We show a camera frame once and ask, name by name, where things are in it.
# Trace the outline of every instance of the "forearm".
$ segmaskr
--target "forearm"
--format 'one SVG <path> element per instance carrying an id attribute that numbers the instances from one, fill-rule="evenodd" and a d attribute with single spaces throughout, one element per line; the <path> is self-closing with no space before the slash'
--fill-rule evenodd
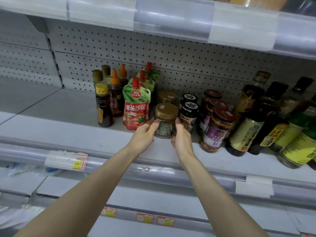
<path id="1" fill-rule="evenodd" d="M 128 147 L 120 150 L 28 223 L 16 237 L 86 237 L 135 157 Z"/>
<path id="2" fill-rule="evenodd" d="M 196 158 L 183 158 L 182 166 L 218 237 L 268 237 L 267 233 L 223 189 Z"/>

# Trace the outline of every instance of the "jar with red lid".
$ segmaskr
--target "jar with red lid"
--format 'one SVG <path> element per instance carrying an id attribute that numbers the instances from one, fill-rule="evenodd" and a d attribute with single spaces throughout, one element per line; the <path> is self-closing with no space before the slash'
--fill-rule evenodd
<path id="1" fill-rule="evenodd" d="M 199 123 L 199 126 L 197 128 L 197 133 L 200 136 L 203 136 L 209 121 L 210 117 L 214 111 L 215 108 L 223 108 L 223 109 L 228 109 L 228 105 L 226 102 L 220 100 L 220 99 L 210 99 L 205 107 L 203 117 Z"/>
<path id="2" fill-rule="evenodd" d="M 209 125 L 200 140 L 201 148 L 209 153 L 217 152 L 235 120 L 236 116 L 230 110 L 215 108 Z"/>
<path id="3" fill-rule="evenodd" d="M 203 98 L 201 100 L 201 107 L 199 110 L 199 117 L 198 117 L 199 120 L 202 118 L 202 116 L 204 114 L 204 110 L 205 110 L 205 107 L 206 107 L 208 101 L 210 99 L 221 99 L 221 98 L 222 98 L 222 94 L 219 91 L 211 90 L 211 89 L 205 90 Z"/>

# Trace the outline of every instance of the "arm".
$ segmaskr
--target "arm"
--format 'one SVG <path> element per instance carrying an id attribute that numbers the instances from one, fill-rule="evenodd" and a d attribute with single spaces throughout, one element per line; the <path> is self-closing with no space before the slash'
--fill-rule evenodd
<path id="1" fill-rule="evenodd" d="M 268 237 L 268 234 L 214 179 L 193 152 L 191 135 L 176 119 L 171 141 L 217 237 Z"/>
<path id="2" fill-rule="evenodd" d="M 124 172 L 153 142 L 158 125 L 159 120 L 152 119 L 138 127 L 127 146 L 52 203 L 15 237 L 86 237 Z"/>

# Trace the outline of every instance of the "person's left hand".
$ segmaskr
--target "person's left hand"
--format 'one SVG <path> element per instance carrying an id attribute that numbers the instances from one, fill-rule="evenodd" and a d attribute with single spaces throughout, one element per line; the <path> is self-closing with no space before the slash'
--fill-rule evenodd
<path id="1" fill-rule="evenodd" d="M 159 120 L 152 118 L 137 128 L 132 136 L 132 139 L 127 144 L 127 147 L 136 156 L 143 153 L 154 141 L 154 134 L 159 126 Z"/>

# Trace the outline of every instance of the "upper shelf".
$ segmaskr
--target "upper shelf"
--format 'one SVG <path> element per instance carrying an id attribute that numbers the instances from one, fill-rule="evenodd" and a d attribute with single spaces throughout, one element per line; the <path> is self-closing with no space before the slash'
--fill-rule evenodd
<path id="1" fill-rule="evenodd" d="M 316 1 L 0 0 L 0 8 L 47 18 L 316 59 Z"/>

